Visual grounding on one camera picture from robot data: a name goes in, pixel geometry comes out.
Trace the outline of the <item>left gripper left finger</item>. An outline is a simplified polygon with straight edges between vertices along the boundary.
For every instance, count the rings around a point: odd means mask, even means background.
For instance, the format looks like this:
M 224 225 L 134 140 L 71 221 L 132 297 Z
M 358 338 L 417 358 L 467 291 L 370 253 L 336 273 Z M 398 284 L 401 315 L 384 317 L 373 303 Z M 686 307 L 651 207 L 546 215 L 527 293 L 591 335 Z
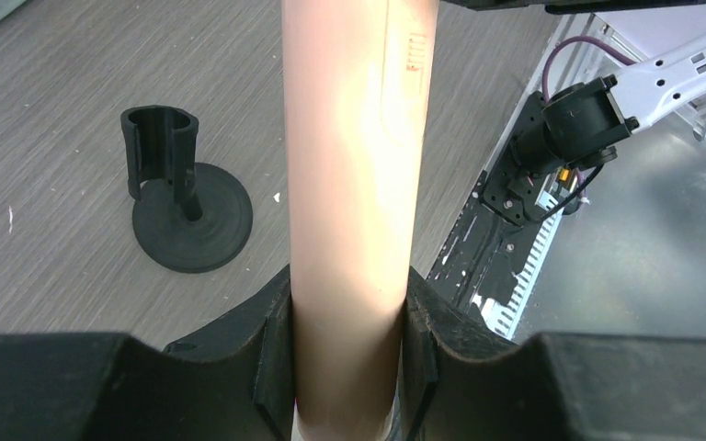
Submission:
M 288 269 L 163 350 L 0 334 L 0 440 L 286 440 L 294 399 Z

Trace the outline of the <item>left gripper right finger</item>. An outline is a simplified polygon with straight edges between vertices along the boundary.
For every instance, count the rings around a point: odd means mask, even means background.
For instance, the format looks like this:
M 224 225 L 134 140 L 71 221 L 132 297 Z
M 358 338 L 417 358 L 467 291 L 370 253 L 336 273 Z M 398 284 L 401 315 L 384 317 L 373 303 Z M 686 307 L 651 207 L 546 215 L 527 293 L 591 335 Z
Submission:
M 404 440 L 706 440 L 706 339 L 541 333 L 516 345 L 408 276 Z

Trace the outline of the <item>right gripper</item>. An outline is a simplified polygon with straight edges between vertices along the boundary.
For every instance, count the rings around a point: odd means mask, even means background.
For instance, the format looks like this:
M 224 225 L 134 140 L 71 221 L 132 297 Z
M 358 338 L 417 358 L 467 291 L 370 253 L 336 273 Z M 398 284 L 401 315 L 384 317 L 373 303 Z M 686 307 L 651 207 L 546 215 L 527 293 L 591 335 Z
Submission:
M 543 6 L 544 11 L 552 15 L 706 5 L 706 0 L 445 0 L 445 2 L 477 12 Z

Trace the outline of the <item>black stand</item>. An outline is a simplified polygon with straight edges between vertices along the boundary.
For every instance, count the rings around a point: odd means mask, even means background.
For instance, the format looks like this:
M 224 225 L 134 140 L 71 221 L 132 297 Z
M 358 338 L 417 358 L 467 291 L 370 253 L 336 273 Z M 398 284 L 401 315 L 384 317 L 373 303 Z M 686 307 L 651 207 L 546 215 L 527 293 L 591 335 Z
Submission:
M 169 106 L 120 115 L 127 156 L 131 224 L 157 264 L 186 274 L 220 268 L 245 248 L 254 212 L 243 184 L 196 160 L 199 120 Z

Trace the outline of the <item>peach microphone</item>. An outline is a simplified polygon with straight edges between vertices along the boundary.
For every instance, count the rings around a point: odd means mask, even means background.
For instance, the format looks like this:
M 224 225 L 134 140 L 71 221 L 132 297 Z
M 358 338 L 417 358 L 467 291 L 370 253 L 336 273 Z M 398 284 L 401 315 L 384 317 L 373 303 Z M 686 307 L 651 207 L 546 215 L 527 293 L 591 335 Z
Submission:
M 306 440 L 382 440 L 391 425 L 437 22 L 435 1 L 282 5 Z

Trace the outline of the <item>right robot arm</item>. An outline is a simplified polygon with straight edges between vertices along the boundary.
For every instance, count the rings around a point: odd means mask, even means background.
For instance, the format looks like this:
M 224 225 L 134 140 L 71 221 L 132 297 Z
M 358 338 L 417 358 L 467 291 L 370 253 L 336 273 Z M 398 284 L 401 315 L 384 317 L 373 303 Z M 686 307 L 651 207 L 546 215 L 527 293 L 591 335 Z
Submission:
M 617 142 L 706 97 L 706 33 L 641 62 L 590 37 L 572 37 L 556 48 L 581 41 L 622 66 L 550 93 L 558 53 L 549 54 L 540 90 L 527 98 L 478 191 L 481 204 L 514 226 L 541 224 L 579 200 L 604 165 L 616 159 Z

